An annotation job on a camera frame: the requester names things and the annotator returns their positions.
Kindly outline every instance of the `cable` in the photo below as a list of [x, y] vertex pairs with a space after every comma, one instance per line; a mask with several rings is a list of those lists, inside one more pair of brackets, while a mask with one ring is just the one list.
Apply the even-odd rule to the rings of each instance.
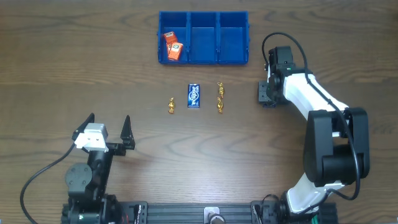
[[298, 42], [294, 37], [292, 37], [291, 35], [288, 35], [288, 34], [283, 33], [283, 32], [275, 32], [275, 33], [269, 34], [268, 36], [266, 36], [266, 38], [264, 38], [264, 40], [262, 41], [262, 56], [264, 57], [264, 60], [266, 61], [266, 68], [268, 69], [268, 64], [269, 64], [269, 62], [268, 62], [268, 60], [267, 60], [266, 53], [264, 52], [264, 44], [266, 43], [267, 39], [268, 39], [269, 37], [273, 36], [273, 35], [284, 35], [285, 37], [288, 37], [291, 41], [293, 41], [293, 42], [296, 44], [296, 46], [297, 46], [298, 49], [300, 50], [300, 52], [301, 52], [301, 54], [302, 54], [302, 57], [303, 57], [303, 61], [304, 61], [304, 74], [305, 74], [305, 79], [307, 80], [307, 83], [308, 83], [308, 84], [309, 84], [309, 85], [310, 85], [310, 86], [311, 86], [311, 87], [312, 87], [312, 88], [313, 88], [313, 89], [314, 89], [326, 102], [328, 102], [328, 104], [329, 104], [331, 107], [333, 107], [333, 108], [336, 110], [336, 112], [337, 112], [337, 114], [338, 114], [338, 117], [339, 117], [340, 121], [343, 123], [345, 132], [346, 132], [346, 134], [347, 134], [348, 143], [349, 143], [349, 146], [350, 146], [350, 148], [351, 148], [351, 153], [352, 153], [352, 155], [353, 155], [354, 163], [355, 163], [355, 177], [356, 177], [356, 180], [355, 180], [355, 191], [354, 191], [354, 194], [353, 194], [352, 196], [349, 197], [349, 196], [347, 196], [347, 195], [344, 195], [343, 193], [341, 193], [341, 192], [339, 192], [339, 191], [337, 191], [337, 190], [335, 190], [335, 189], [327, 189], [327, 190], [326, 190], [326, 193], [325, 193], [325, 196], [324, 196], [318, 203], [309, 206], [309, 207], [306, 208], [305, 210], [301, 211], [299, 214], [306, 213], [306, 212], [308, 212], [308, 211], [314, 209], [315, 207], [321, 205], [323, 202], [326, 201], [326, 199], [328, 198], [328, 196], [329, 196], [331, 193], [335, 193], [335, 194], [337, 194], [338, 196], [340, 196], [341, 198], [343, 198], [343, 199], [345, 199], [345, 200], [354, 200], [354, 199], [356, 199], [356, 197], [357, 197], [358, 194], [359, 194], [359, 189], [360, 189], [360, 187], [361, 187], [361, 176], [360, 176], [360, 173], [359, 173], [358, 156], [356, 155], [355, 149], [354, 149], [354, 139], [353, 139], [353, 135], [351, 134], [351, 131], [349, 130], [348, 124], [347, 124], [347, 122], [346, 122], [346, 120], [345, 120], [345, 118], [344, 118], [344, 114], [340, 111], [340, 109], [339, 109], [329, 98], [327, 98], [327, 97], [326, 97], [326, 96], [325, 96], [325, 95], [324, 95], [324, 94], [311, 82], [311, 80], [310, 80], [309, 77], [308, 77], [308, 62], [307, 62], [307, 57], [305, 56], [305, 53], [304, 53], [304, 50], [303, 50], [302, 46], [301, 46], [301, 45], [299, 44], [299, 42]]
[[25, 213], [27, 219], [29, 219], [29, 221], [33, 224], [38, 224], [32, 217], [31, 215], [29, 215], [29, 212], [27, 212], [26, 208], [25, 208], [25, 203], [24, 203], [24, 194], [26, 191], [27, 186], [40, 174], [42, 174], [44, 171], [48, 170], [49, 168], [53, 167], [55, 164], [61, 162], [64, 158], [66, 158], [69, 153], [72, 151], [72, 149], [75, 147], [75, 143], [73, 143], [69, 150], [59, 159], [57, 159], [56, 161], [52, 162], [51, 164], [49, 164], [48, 166], [44, 167], [43, 169], [39, 170], [37, 173], [35, 173], [24, 185], [24, 187], [21, 190], [21, 195], [19, 196], [19, 202], [21, 203], [21, 208], [22, 211]]

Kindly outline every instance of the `gold wrapped candy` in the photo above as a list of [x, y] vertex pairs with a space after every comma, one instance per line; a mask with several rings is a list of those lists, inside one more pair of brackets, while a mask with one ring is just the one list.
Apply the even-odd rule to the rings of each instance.
[[169, 113], [170, 114], [174, 114], [174, 107], [175, 107], [175, 105], [174, 105], [174, 97], [171, 97], [170, 98], [170, 103], [169, 103]]
[[224, 104], [223, 104], [223, 102], [221, 102], [220, 97], [217, 97], [217, 100], [218, 100], [218, 103], [217, 103], [218, 112], [223, 113]]
[[221, 98], [224, 98], [224, 85], [222, 82], [218, 82], [218, 93], [221, 95]]

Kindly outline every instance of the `blue plastic bin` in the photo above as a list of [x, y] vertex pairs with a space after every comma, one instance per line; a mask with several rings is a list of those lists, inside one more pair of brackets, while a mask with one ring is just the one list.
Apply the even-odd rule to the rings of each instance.
[[[174, 31], [180, 60], [167, 59], [163, 38]], [[248, 12], [159, 12], [158, 59], [164, 64], [242, 65], [249, 60]]]

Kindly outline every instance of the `wooden table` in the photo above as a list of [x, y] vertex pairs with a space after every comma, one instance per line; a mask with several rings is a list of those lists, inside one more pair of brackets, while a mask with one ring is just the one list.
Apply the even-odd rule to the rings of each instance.
[[[160, 10], [249, 11], [246, 66], [163, 66], [157, 61]], [[398, 3], [396, 1], [146, 0], [0, 2], [0, 219], [27, 223], [19, 194], [60, 157], [94, 112], [109, 141], [131, 116], [136, 151], [115, 157], [107, 192], [121, 201], [250, 202], [280, 195], [303, 174], [306, 121], [294, 105], [264, 109], [263, 38], [293, 35], [317, 80], [369, 115], [371, 171], [352, 202], [331, 196], [341, 223], [396, 222], [398, 211]], [[293, 46], [283, 37], [266, 45]], [[296, 47], [295, 61], [302, 65]], [[226, 94], [216, 109], [216, 82]], [[201, 84], [188, 110], [187, 84]], [[176, 111], [169, 115], [170, 97]], [[74, 150], [28, 187], [39, 223], [58, 223]], [[352, 194], [354, 186], [344, 189]]]

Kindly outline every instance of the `wooden surface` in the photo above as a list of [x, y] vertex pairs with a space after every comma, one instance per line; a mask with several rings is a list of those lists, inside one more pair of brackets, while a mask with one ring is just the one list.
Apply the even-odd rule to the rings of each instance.
[[[160, 10], [249, 11], [249, 63], [159, 64]], [[397, 11], [395, 0], [0, 1], [0, 219], [28, 222], [23, 184], [68, 149], [90, 112], [110, 141], [131, 116], [137, 150], [114, 158], [107, 188], [119, 200], [250, 202], [293, 187], [303, 174], [305, 119], [294, 105], [265, 110], [256, 102], [266, 77], [261, 42], [283, 31], [302, 44], [325, 89], [369, 115], [371, 171], [361, 193], [353, 202], [329, 198], [340, 222], [396, 222]], [[266, 50], [286, 44], [275, 37]], [[301, 65], [295, 47], [294, 57]], [[218, 81], [226, 90], [222, 115]], [[199, 110], [186, 107], [188, 83], [201, 84]], [[59, 222], [64, 174], [86, 159], [74, 150], [29, 186], [25, 203], [39, 223]]]

